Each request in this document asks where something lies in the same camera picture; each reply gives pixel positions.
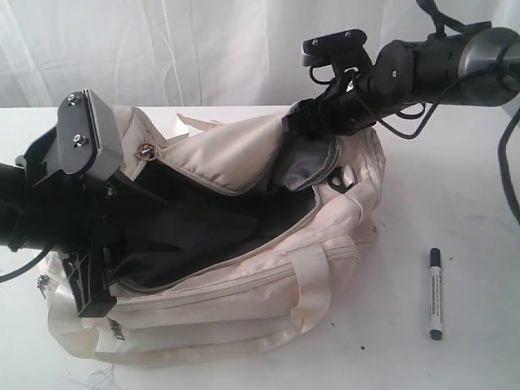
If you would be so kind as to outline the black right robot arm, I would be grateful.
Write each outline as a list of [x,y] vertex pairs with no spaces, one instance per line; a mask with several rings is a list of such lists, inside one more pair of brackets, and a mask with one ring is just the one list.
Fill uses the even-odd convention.
[[519,93],[519,35],[509,28],[394,40],[375,61],[366,40],[351,29],[303,42],[304,67],[330,66],[334,76],[284,118],[290,132],[353,135],[416,104],[503,106]]

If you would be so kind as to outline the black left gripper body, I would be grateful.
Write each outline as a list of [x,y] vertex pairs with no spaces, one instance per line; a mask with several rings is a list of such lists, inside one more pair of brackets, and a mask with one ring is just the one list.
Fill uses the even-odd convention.
[[101,182],[59,167],[56,126],[39,136],[15,168],[15,247],[66,254],[108,249],[119,259],[124,229],[167,207],[117,170]]

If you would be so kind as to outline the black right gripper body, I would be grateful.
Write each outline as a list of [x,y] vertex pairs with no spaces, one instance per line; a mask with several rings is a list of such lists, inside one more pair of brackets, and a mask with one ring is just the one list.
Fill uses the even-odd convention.
[[298,102],[282,123],[287,131],[300,136],[351,136],[376,123],[381,102],[373,75],[342,75],[316,98]]

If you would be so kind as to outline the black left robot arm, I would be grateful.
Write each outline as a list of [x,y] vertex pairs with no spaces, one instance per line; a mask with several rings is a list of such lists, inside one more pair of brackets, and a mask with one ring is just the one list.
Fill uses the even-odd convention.
[[1,242],[64,255],[65,278],[80,317],[115,306],[111,286],[160,291],[259,242],[267,211],[256,194],[212,193],[158,159],[149,142],[134,157],[135,179],[114,170],[106,180],[59,161],[59,130],[34,141],[1,168]]

